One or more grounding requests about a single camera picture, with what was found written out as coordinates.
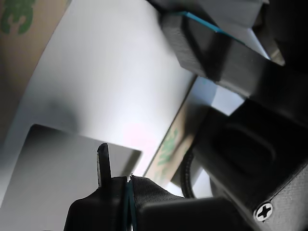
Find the cardboard box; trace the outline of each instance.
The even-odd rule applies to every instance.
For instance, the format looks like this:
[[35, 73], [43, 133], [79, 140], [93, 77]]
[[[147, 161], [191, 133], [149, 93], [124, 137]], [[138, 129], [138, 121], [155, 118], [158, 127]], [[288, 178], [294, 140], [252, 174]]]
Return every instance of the cardboard box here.
[[0, 143], [70, 0], [0, 0]]
[[190, 148], [214, 100], [216, 89], [217, 85], [212, 81], [197, 77], [146, 171], [145, 177], [166, 187]]

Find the white surface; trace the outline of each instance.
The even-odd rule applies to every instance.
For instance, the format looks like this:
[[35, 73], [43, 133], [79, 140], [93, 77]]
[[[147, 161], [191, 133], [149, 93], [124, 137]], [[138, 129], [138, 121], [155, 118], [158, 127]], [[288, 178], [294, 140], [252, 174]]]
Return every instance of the white surface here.
[[143, 175], [192, 80], [144, 0], [74, 0], [22, 98], [0, 157], [0, 204], [32, 124], [142, 151]]
[[[176, 196], [183, 196], [182, 189], [172, 182], [169, 182], [165, 189]], [[213, 196], [210, 185], [210, 177], [203, 169], [197, 181], [192, 186], [192, 189], [196, 198], [207, 198]]]

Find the black plastic part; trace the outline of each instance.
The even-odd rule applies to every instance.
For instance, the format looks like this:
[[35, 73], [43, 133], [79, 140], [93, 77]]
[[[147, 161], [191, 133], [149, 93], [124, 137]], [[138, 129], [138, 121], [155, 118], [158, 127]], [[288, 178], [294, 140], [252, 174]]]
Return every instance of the black plastic part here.
[[139, 212], [138, 231], [252, 230], [223, 198], [147, 204]]
[[98, 183], [99, 187], [102, 185], [109, 184], [111, 180], [111, 169], [110, 169], [110, 161], [109, 161], [109, 151], [108, 144], [103, 143], [99, 146], [97, 150], [98, 156]]
[[246, 100], [230, 117], [211, 109], [193, 154], [212, 180], [253, 218], [307, 164], [308, 130]]
[[307, 73], [308, 2], [303, 0], [270, 0], [267, 24], [274, 36], [286, 66]]
[[110, 180], [90, 196], [72, 203], [64, 231], [123, 231], [127, 177]]
[[183, 68], [308, 125], [307, 74], [279, 66], [230, 36], [183, 15], [165, 15], [162, 28]]
[[148, 0], [160, 13], [190, 12], [199, 18], [216, 25], [214, 20], [207, 14], [199, 0]]
[[180, 165], [180, 183], [185, 198], [195, 198], [191, 180], [191, 166], [194, 156], [191, 149], [186, 152]]

